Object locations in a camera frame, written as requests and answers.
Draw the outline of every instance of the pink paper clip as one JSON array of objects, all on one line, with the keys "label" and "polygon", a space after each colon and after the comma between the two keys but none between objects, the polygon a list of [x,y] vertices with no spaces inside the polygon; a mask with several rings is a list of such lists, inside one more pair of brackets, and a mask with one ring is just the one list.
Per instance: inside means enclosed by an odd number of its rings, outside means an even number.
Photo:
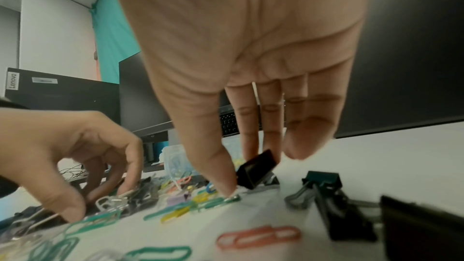
[{"label": "pink paper clip", "polygon": [[227,232],[216,240],[216,246],[221,250],[245,249],[262,247],[275,243],[296,242],[301,239],[301,231],[294,226],[270,225],[239,232]]}]

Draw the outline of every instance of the desk surface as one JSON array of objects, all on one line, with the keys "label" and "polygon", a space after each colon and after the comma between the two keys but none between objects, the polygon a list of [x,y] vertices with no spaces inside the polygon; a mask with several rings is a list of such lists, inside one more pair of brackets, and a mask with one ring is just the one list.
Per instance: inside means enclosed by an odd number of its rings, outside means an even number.
[{"label": "desk surface", "polygon": [[[339,172],[345,193],[376,201],[387,194],[406,201],[429,203],[464,215],[464,123],[352,137],[331,141],[310,159],[284,158],[275,169],[280,191],[250,195],[239,203],[199,214],[187,214],[167,224],[143,221],[150,210],[116,225],[80,235],[69,260],[83,260],[105,248],[130,251],[145,246],[192,247],[189,261],[205,260],[385,260],[381,243],[334,243],[326,234],[315,205],[305,212],[289,211],[283,198],[301,187],[308,170]],[[25,192],[0,200],[5,211],[36,204]],[[221,253],[216,238],[228,231],[264,224],[295,225],[300,243]]]}]

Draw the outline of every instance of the white wall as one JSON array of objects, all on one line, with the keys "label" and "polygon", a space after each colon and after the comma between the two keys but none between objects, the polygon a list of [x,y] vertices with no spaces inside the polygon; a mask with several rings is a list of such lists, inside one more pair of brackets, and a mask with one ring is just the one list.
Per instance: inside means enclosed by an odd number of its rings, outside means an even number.
[{"label": "white wall", "polygon": [[5,95],[7,68],[18,67],[19,12],[0,6],[0,96]]},{"label": "white wall", "polygon": [[19,68],[96,80],[88,8],[71,0],[22,0]]}]

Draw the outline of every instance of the hand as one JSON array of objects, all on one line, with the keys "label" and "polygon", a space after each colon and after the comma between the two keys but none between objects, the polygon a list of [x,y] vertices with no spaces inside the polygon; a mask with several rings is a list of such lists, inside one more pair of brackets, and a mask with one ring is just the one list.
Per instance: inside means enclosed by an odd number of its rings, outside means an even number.
[{"label": "hand", "polygon": [[[218,94],[234,107],[244,158],[304,159],[333,137],[368,0],[120,0],[160,102],[193,166],[231,194]],[[282,141],[283,98],[287,132]]]},{"label": "hand", "polygon": [[[88,171],[83,196],[59,174],[57,163],[72,158]],[[109,176],[100,185],[105,163]],[[0,109],[0,175],[23,186],[44,208],[67,221],[84,217],[86,202],[133,189],[143,166],[142,143],[99,112]]]}]

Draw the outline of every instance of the palm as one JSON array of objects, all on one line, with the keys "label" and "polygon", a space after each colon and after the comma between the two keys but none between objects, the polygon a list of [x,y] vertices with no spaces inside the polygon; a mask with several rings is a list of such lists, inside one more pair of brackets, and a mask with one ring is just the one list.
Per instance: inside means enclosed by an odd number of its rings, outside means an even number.
[{"label": "palm", "polygon": [[264,147],[305,158],[335,132],[367,0],[121,0],[150,80],[192,163],[232,182],[216,115],[225,87],[245,159],[257,154],[261,102]]}]

